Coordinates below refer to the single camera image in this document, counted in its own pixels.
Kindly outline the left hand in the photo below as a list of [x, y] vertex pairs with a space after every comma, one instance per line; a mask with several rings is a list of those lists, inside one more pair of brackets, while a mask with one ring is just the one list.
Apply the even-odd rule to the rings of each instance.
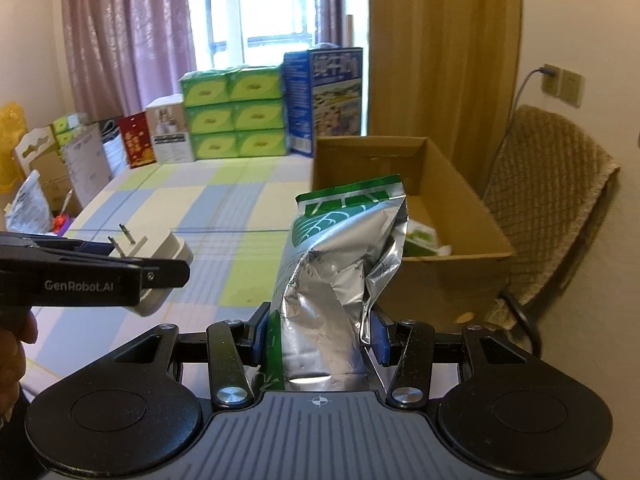
[[0, 338], [0, 414], [1, 426], [9, 422], [20, 397], [20, 380], [26, 370], [23, 344], [34, 344], [38, 337], [37, 321], [32, 312], [18, 330], [1, 327]]

